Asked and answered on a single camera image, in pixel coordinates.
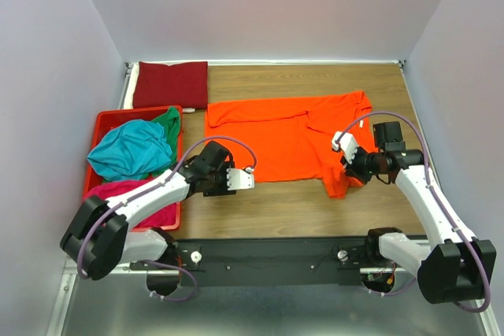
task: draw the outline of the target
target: blue cloth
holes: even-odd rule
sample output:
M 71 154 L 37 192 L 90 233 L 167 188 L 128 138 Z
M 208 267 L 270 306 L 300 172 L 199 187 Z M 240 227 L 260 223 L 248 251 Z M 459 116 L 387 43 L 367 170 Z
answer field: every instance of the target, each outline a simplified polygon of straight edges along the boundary
M 87 161 L 106 180 L 140 180 L 149 172 L 167 168 L 172 148 L 160 124 L 133 120 L 109 131 Z

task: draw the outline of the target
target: pink cloth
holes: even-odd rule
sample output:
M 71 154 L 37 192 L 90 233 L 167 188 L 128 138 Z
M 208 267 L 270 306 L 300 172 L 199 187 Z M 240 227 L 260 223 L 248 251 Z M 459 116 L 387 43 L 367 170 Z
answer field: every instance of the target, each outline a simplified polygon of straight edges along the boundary
M 118 196 L 120 194 L 129 192 L 130 190 L 134 190 L 148 182 L 149 180 L 128 180 L 105 183 L 92 188 L 86 194 L 85 198 L 95 195 L 100 197 L 102 200 L 105 200 L 109 197 Z M 137 224 L 135 228 L 172 226 L 175 223 L 176 204 L 171 204 L 154 213 L 147 219 L 143 220 L 142 222 Z

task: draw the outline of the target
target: wooden table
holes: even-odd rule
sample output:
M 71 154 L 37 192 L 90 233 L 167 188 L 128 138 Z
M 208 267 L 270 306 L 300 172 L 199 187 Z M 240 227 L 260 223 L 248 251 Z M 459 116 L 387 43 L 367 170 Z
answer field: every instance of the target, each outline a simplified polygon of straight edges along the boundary
M 397 65 L 211 66 L 208 86 L 209 102 L 364 90 L 373 110 L 398 112 L 416 123 Z M 203 137 L 203 120 L 204 112 L 184 114 L 184 149 Z M 419 147 L 407 125 L 402 124 L 402 132 L 409 148 Z M 227 197 L 196 194 L 183 203 L 181 223 L 172 232 L 175 238 L 360 235 L 386 226 L 424 233 L 398 188 L 375 179 L 350 189 L 344 200 L 330 199 L 318 179 L 257 183 L 253 190 Z

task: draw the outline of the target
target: folded orange fabric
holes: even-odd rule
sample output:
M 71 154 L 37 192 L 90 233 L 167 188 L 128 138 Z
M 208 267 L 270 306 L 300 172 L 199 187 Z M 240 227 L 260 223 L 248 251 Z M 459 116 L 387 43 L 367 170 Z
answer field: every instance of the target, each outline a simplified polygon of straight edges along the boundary
M 331 198 L 344 198 L 348 186 L 361 186 L 345 176 L 341 153 L 332 151 L 332 137 L 359 116 L 371 112 L 363 91 L 350 94 L 242 100 L 209 104 L 205 136 L 227 135 L 249 145 L 258 156 L 257 183 L 322 179 Z M 350 132 L 367 151 L 376 150 L 366 119 Z M 249 153 L 220 140 L 237 167 L 252 163 Z

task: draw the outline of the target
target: red basket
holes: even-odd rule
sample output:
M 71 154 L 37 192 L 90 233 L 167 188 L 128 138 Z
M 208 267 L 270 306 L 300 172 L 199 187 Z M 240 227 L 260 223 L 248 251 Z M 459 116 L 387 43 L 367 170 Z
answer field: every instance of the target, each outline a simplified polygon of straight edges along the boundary
M 93 139 L 91 140 L 91 150 L 94 149 L 101 141 L 102 138 L 109 131 L 131 120 L 145 120 L 150 121 L 163 113 L 166 113 L 170 106 L 174 106 L 180 114 L 180 134 L 177 143 L 177 159 L 183 155 L 182 152 L 182 108 L 178 105 L 156 106 L 153 108 L 139 108 L 139 109 L 123 109 L 123 110 L 107 110 L 100 112 L 96 116 L 96 123 L 94 124 Z M 84 181 L 83 198 L 95 186 L 102 184 L 103 178 L 98 176 L 93 168 L 87 164 L 86 180 Z M 182 206 L 178 202 L 176 204 L 175 223 L 161 226 L 163 230 L 176 230 L 180 226 L 180 212 Z M 148 228 L 140 227 L 133 228 L 133 231 L 146 231 Z

